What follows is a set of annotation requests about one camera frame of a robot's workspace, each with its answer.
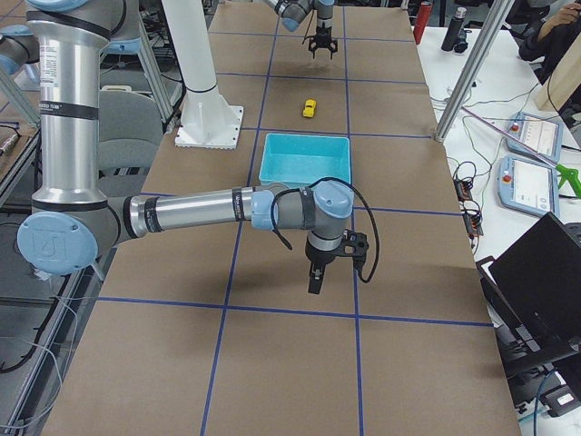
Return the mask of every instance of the green object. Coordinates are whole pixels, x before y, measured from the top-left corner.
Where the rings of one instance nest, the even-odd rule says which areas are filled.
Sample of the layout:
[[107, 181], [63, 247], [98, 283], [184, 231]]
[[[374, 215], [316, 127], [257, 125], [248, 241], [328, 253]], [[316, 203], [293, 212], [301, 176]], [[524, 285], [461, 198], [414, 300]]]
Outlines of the green object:
[[567, 168], [560, 163], [556, 166], [556, 170], [559, 171], [559, 174], [561, 174], [559, 188], [562, 187], [565, 182], [569, 182], [577, 198], [581, 198], [581, 181], [579, 180], [579, 170], [575, 168]]

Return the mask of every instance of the light blue joint cap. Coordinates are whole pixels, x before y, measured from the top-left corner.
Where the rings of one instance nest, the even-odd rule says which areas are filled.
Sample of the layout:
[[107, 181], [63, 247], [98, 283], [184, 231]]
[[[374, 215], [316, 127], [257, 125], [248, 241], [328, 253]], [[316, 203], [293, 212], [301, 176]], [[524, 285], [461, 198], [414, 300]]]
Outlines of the light blue joint cap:
[[282, 25], [289, 31], [294, 32], [299, 28], [299, 23], [292, 18], [282, 18]]
[[2, 68], [6, 72], [6, 74], [12, 75], [18, 71], [20, 65], [17, 64], [12, 59], [10, 59], [9, 57], [0, 54], [0, 68]]
[[26, 0], [36, 9], [48, 12], [68, 12], [81, 7], [89, 0]]
[[18, 229], [18, 248], [42, 271], [65, 275], [89, 266], [97, 257], [97, 241], [80, 221], [65, 213], [33, 213]]
[[107, 55], [137, 55], [141, 46], [141, 38], [112, 41], [105, 47], [104, 51]]
[[[271, 204], [274, 193], [269, 190], [252, 193], [252, 227], [258, 230], [272, 230]], [[274, 221], [279, 221], [279, 207], [274, 206]]]
[[25, 25], [7, 25], [0, 29], [0, 34], [6, 36], [33, 36], [33, 32]]
[[339, 182], [321, 182], [314, 189], [315, 204], [328, 216], [349, 218], [353, 210], [353, 191]]

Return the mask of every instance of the table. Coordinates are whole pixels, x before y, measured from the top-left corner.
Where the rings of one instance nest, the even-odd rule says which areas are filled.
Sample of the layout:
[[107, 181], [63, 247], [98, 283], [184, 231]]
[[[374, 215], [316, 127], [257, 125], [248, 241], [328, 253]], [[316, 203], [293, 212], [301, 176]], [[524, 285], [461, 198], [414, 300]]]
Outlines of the table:
[[[472, 30], [468, 34], [469, 47], [471, 48], [479, 30]], [[449, 93], [458, 80], [460, 71], [468, 58], [468, 53], [455, 54], [440, 50], [441, 42], [446, 34], [446, 29], [436, 27], [426, 28], [421, 44], [419, 45], [419, 57], [426, 75], [426, 82], [430, 95], [438, 100], [448, 97]], [[484, 101], [505, 101], [520, 94], [530, 91], [538, 83], [530, 65], [517, 57], [517, 44], [509, 31], [500, 31], [497, 40], [490, 49], [482, 69], [478, 73], [476, 87], [472, 88], [472, 95], [466, 104]], [[495, 121], [499, 127], [506, 127], [509, 121], [504, 121], [514, 115], [519, 110], [524, 110], [531, 114], [539, 114], [543, 117], [551, 116], [553, 113], [539, 112], [533, 103], [535, 93], [540, 90], [537, 86], [531, 94], [527, 104], [526, 97], [519, 97], [511, 102], [479, 104], [472, 108], [472, 111], [493, 118], [502, 120]], [[435, 114], [441, 115], [441, 105], [435, 103]], [[478, 172], [487, 170], [486, 162], [479, 157], [471, 148], [468, 135], [463, 127], [461, 118], [466, 114], [460, 113], [444, 145], [448, 156], [458, 159], [460, 162], [469, 160], [477, 164]], [[495, 133], [488, 127], [480, 124], [479, 121], [467, 119], [467, 126], [472, 135], [477, 149], [489, 160], [492, 160], [498, 150], [500, 134]], [[563, 143], [565, 145], [579, 148], [571, 133], [566, 130]], [[478, 177], [472, 191], [479, 203], [483, 203], [482, 223], [484, 236], [480, 238], [475, 259], [483, 259], [489, 255], [498, 257], [514, 241], [516, 241], [526, 230], [528, 230], [538, 218], [519, 213], [501, 206], [497, 196], [497, 171], [499, 160], [508, 154], [505, 145], [499, 148], [498, 158], [492, 168], [492, 177], [486, 184], [485, 177]], [[561, 154], [560, 163], [566, 166], [581, 168], [581, 153], [564, 149]], [[451, 170], [456, 166], [450, 161]], [[561, 193], [572, 195], [569, 187], [563, 188]], [[563, 223], [578, 222], [581, 217], [581, 202], [578, 200], [560, 200], [560, 219]], [[541, 416], [539, 419], [539, 434], [554, 434], [566, 436], [576, 434], [576, 426], [573, 425], [581, 419], [581, 412], [575, 411], [568, 415], [556, 419], [548, 419]], [[523, 434], [532, 434], [532, 422], [526, 421], [522, 424]]]
[[[293, 252], [239, 223], [125, 243], [43, 434], [519, 434], [407, 13], [336, 8], [335, 24], [340, 52], [312, 61], [268, 7], [220, 5], [238, 147], [168, 136], [143, 194], [256, 184], [267, 132], [347, 136], [381, 234], [374, 281], [336, 261], [308, 295], [301, 232]], [[353, 224], [370, 234], [360, 205]]]

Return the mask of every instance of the gray chair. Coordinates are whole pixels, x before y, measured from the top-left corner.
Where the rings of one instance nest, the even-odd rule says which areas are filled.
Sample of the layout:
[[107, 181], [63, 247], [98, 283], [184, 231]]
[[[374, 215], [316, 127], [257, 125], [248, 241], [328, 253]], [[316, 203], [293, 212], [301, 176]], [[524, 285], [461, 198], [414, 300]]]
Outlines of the gray chair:
[[[109, 197], [137, 195], [163, 138], [162, 117], [150, 97], [129, 91], [101, 91], [99, 189]], [[119, 175], [119, 169], [140, 168]]]

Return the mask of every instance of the black strap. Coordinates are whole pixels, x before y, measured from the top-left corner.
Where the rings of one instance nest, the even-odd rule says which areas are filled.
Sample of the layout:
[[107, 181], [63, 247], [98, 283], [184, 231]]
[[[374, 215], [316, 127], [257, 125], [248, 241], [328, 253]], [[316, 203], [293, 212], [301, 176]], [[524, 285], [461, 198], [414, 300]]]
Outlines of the black strap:
[[38, 200], [32, 201], [32, 206], [35, 209], [48, 212], [90, 212], [99, 211], [107, 207], [109, 203], [104, 200], [97, 203], [48, 203]]
[[95, 121], [99, 119], [99, 109], [82, 104], [72, 104], [63, 102], [49, 102], [42, 100], [39, 102], [41, 115], [64, 116], [67, 118], [81, 118], [83, 120]]
[[95, 23], [90, 23], [88, 21], [81, 20], [79, 18], [74, 18], [73, 16], [59, 14], [57, 12], [48, 11], [28, 11], [26, 13], [26, 21], [49, 21], [52, 23], [58, 23], [59, 25], [68, 25], [71, 27], [77, 27], [79, 29], [86, 30], [92, 34], [102, 36], [111, 40], [111, 31], [105, 29]]
[[302, 203], [302, 227], [304, 230], [311, 230], [315, 228], [315, 199], [313, 198], [313, 191], [309, 187], [300, 188], [300, 202]]
[[232, 209], [236, 221], [244, 221], [244, 201], [242, 200], [242, 188], [232, 189]]
[[184, 86], [185, 86], [185, 89], [187, 89], [188, 91], [191, 91], [193, 93], [205, 94], [205, 93], [209, 93], [212, 89], [214, 89], [216, 86], [218, 86], [218, 82], [216, 82], [216, 84], [212, 88], [204, 89], [203, 91], [196, 91], [195, 89], [188, 88], [185, 84], [184, 84]]
[[145, 226], [150, 233], [163, 232], [163, 228], [157, 219], [157, 201], [160, 197], [151, 197], [145, 200]]
[[125, 226], [125, 231], [133, 239], [137, 239], [138, 236], [135, 234], [133, 227], [131, 226], [131, 199], [132, 197], [127, 197], [123, 202], [123, 225]]

